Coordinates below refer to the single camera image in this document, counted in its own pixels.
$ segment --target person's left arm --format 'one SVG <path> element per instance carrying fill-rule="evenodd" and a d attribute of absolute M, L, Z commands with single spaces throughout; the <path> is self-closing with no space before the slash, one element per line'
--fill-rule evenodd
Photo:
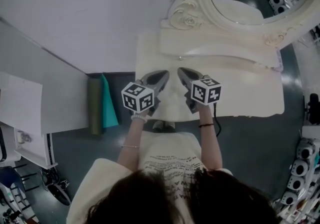
<path fill-rule="evenodd" d="M 148 114 L 148 112 L 149 110 L 146 110 L 140 113 L 140 115 L 145 117 Z M 134 118 L 132 120 L 128 135 L 126 136 L 126 139 L 123 143 L 123 145 L 125 146 L 122 147 L 117 160 L 117 163 L 119 165 L 122 165 L 133 172 L 138 170 L 140 142 L 144 125 L 145 121 L 142 119 Z"/>

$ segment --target white t-shirt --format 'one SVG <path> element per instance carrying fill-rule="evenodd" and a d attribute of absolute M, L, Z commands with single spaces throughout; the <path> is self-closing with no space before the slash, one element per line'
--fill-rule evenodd
<path fill-rule="evenodd" d="M 163 171 L 167 193 L 173 196 L 186 224 L 193 224 L 193 221 L 185 200 L 187 186 L 184 184 L 197 168 L 205 167 L 200 159 L 200 144 L 191 133 L 142 133 L 138 168 L 147 172 Z M 106 197 L 118 180 L 131 173 L 116 162 L 97 159 L 75 194 L 66 223 L 84 223 L 89 208 Z"/>

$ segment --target dark hair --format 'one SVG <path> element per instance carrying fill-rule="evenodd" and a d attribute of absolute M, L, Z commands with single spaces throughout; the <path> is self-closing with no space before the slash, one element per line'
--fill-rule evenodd
<path fill-rule="evenodd" d="M 92 206 L 86 224 L 131 223 L 138 219 L 142 224 L 173 224 L 179 211 L 168 198 L 163 173 L 136 171 L 120 179 L 110 193 Z"/>
<path fill-rule="evenodd" d="M 197 169 L 191 181 L 188 206 L 195 224 L 278 224 L 267 198 L 220 170 Z"/>

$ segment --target blue chair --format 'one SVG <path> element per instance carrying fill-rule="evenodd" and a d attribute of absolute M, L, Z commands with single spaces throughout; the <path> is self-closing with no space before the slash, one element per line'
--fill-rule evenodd
<path fill-rule="evenodd" d="M 36 175 L 37 173 L 20 176 L 15 169 L 23 166 L 26 166 L 26 164 L 19 165 L 16 167 L 11 167 L 11 166 L 0 167 L 0 183 L 4 185 L 6 188 L 10 189 L 11 194 L 14 198 L 14 201 L 18 206 L 19 206 L 19 203 L 22 203 L 24 205 L 24 207 L 22 208 L 20 208 L 19 206 L 21 211 L 30 207 L 30 204 L 27 204 L 27 202 L 23 198 L 21 191 L 25 194 L 26 192 L 34 190 L 39 187 L 39 186 L 34 186 L 29 189 L 25 189 L 23 182 L 28 180 L 30 176 Z"/>

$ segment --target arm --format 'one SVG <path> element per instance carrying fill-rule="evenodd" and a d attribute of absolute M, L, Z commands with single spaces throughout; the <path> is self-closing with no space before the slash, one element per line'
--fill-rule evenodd
<path fill-rule="evenodd" d="M 200 115 L 200 125 L 213 124 L 209 106 L 197 103 Z M 201 130 L 201 161 L 207 169 L 222 168 L 222 156 L 213 125 L 203 126 Z"/>
<path fill-rule="evenodd" d="M 146 116 L 149 111 L 140 113 L 142 116 Z M 145 122 L 142 119 L 135 118 L 132 120 L 128 135 L 123 145 L 136 146 L 136 147 L 123 147 L 120 151 L 117 163 L 129 170 L 135 172 L 138 170 L 139 163 L 139 151 L 141 134 L 144 128 Z"/>

